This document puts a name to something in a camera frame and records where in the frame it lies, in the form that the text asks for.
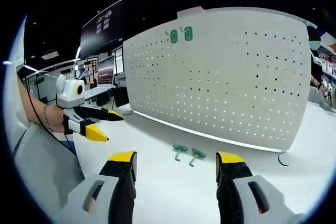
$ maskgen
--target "desk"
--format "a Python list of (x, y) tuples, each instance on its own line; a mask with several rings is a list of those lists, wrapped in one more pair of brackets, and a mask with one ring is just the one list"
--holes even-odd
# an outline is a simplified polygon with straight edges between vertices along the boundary
[[(116, 109), (128, 113), (129, 105)], [(136, 113), (120, 122), (101, 121), (106, 143), (73, 136), (84, 175), (97, 174), (107, 158), (118, 151), (138, 152), (133, 223), (220, 223), (216, 199), (215, 153), (241, 156), (254, 175), (262, 175), (285, 196), (295, 213), (308, 213), (330, 180), (335, 164), (336, 114), (308, 102), (306, 112), (288, 151), (290, 165), (278, 163), (278, 153), (255, 150), (208, 139), (144, 118)], [(190, 152), (174, 160), (172, 144), (195, 147), (207, 158), (189, 166)]]
[(111, 84), (99, 84), (97, 87), (85, 91), (85, 100), (87, 101), (92, 99), (100, 94), (110, 91), (113, 88), (115, 88), (115, 86)]

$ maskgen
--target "green object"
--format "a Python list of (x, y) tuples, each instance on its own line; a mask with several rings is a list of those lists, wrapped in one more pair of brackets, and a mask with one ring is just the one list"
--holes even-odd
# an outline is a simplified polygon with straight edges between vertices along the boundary
[(198, 149), (191, 148), (191, 150), (193, 151), (194, 158), (190, 161), (189, 165), (191, 167), (194, 167), (194, 164), (193, 164), (194, 160), (197, 159), (197, 158), (204, 159), (204, 158), (206, 158), (206, 155), (203, 152), (199, 151)]
[(192, 41), (193, 40), (193, 28), (191, 26), (186, 26), (184, 30), (181, 26), (181, 31), (184, 33), (184, 39), (186, 41)]
[(179, 37), (177, 36), (177, 30), (171, 30), (170, 34), (168, 34), (167, 31), (165, 31), (165, 32), (166, 32), (167, 36), (170, 36), (170, 42), (171, 43), (174, 44), (179, 40)]
[(174, 147), (175, 150), (177, 150), (177, 154), (175, 156), (176, 161), (181, 161), (180, 159), (177, 158), (179, 156), (180, 152), (187, 152), (189, 150), (189, 148), (187, 146), (180, 145), (180, 144), (173, 144), (173, 147)]

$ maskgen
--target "white pegboard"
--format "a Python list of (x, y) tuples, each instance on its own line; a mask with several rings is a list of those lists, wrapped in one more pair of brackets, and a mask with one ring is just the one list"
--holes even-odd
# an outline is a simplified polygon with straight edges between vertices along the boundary
[[(181, 30), (189, 26), (187, 41)], [(174, 29), (177, 42), (166, 35)], [(205, 12), (149, 29), (123, 49), (132, 109), (233, 141), (292, 145), (309, 92), (303, 23), (250, 10)]]

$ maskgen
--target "green peg hook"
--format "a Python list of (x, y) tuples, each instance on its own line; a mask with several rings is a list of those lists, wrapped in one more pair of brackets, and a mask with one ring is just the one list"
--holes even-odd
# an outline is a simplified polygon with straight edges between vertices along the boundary
[(193, 151), (193, 154), (194, 154), (194, 157), (193, 157), (193, 159), (189, 162), (189, 165), (191, 166), (191, 167), (194, 167), (194, 164), (193, 164), (193, 162), (194, 162), (194, 160), (195, 159), (204, 159), (204, 158), (206, 158), (206, 155), (203, 153), (203, 152), (201, 152), (201, 151), (199, 151), (199, 150), (197, 150), (197, 149), (195, 149), (195, 148), (191, 148), (191, 150)]
[(176, 161), (181, 161), (179, 158), (177, 158), (179, 156), (180, 152), (187, 152), (189, 150), (189, 148), (187, 146), (180, 145), (180, 144), (173, 144), (173, 147), (177, 151), (177, 154), (175, 156)]

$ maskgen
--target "bracelet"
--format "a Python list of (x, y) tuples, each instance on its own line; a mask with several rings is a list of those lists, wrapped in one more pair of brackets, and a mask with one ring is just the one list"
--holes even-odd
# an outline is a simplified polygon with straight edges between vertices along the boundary
[(45, 123), (46, 123), (46, 125), (47, 125), (47, 127), (48, 127), (48, 130), (51, 131), (51, 129), (50, 129), (50, 127), (49, 127), (48, 120), (47, 120), (47, 113), (46, 113), (46, 112), (47, 112), (47, 106), (44, 105), (44, 108), (43, 108), (44, 121), (45, 121)]

